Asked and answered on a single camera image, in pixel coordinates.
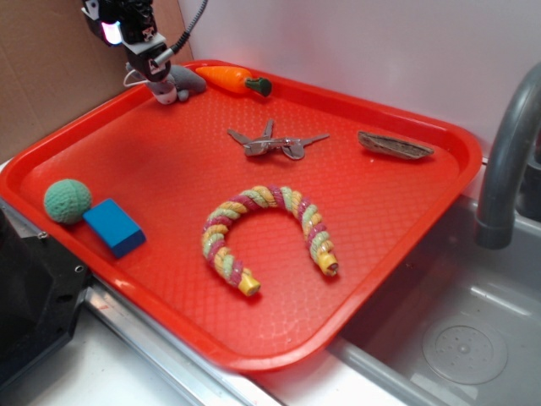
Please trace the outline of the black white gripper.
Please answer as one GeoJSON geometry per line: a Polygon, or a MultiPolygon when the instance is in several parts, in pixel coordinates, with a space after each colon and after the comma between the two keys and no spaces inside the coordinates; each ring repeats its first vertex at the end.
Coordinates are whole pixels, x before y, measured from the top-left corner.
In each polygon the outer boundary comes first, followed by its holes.
{"type": "Polygon", "coordinates": [[[151,1],[83,1],[81,12],[90,31],[109,47],[124,47],[131,69],[150,82],[163,81],[169,62],[156,59],[166,50],[151,1]]]}

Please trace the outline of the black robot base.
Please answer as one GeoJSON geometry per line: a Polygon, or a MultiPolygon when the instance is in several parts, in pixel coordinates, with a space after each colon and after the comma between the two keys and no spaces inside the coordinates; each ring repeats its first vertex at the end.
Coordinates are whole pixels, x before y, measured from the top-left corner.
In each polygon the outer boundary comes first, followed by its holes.
{"type": "Polygon", "coordinates": [[[74,335],[88,266],[52,236],[22,237],[1,215],[1,388],[74,335]]]}

